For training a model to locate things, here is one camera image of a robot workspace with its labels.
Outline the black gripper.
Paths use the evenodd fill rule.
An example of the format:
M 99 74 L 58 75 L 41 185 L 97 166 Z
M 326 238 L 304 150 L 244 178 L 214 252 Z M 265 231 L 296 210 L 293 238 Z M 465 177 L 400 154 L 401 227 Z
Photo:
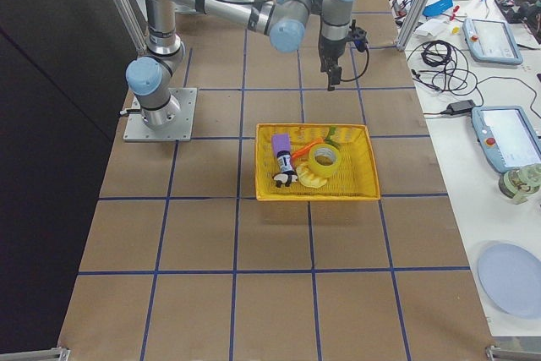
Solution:
M 346 39 L 330 40 L 319 34 L 318 52 L 320 57 L 320 72 L 327 74 L 327 90 L 333 91 L 342 80 L 342 68 L 339 58 L 345 52 Z

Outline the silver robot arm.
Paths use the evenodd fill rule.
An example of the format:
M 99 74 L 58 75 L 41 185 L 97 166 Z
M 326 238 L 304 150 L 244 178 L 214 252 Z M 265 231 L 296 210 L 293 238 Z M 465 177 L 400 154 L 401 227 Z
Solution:
M 342 83 L 339 59 L 347 43 L 360 52 L 367 48 L 366 33 L 352 19 L 355 0 L 113 0 L 138 57 L 126 69 L 135 108 L 128 117 L 125 139 L 131 141 L 188 141 L 196 105 L 195 88 L 170 87 L 185 55 L 176 32 L 175 7 L 209 14 L 268 36 L 279 52 L 299 49 L 310 15 L 320 18 L 320 70 L 328 90 Z

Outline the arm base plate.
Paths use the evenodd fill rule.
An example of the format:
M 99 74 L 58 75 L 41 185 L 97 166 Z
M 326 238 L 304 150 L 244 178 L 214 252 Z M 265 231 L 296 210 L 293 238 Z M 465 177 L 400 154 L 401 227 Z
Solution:
M 188 142 L 191 140 L 197 88 L 170 88 L 170 101 L 162 109 L 145 110 L 134 98 L 123 140 L 126 142 Z

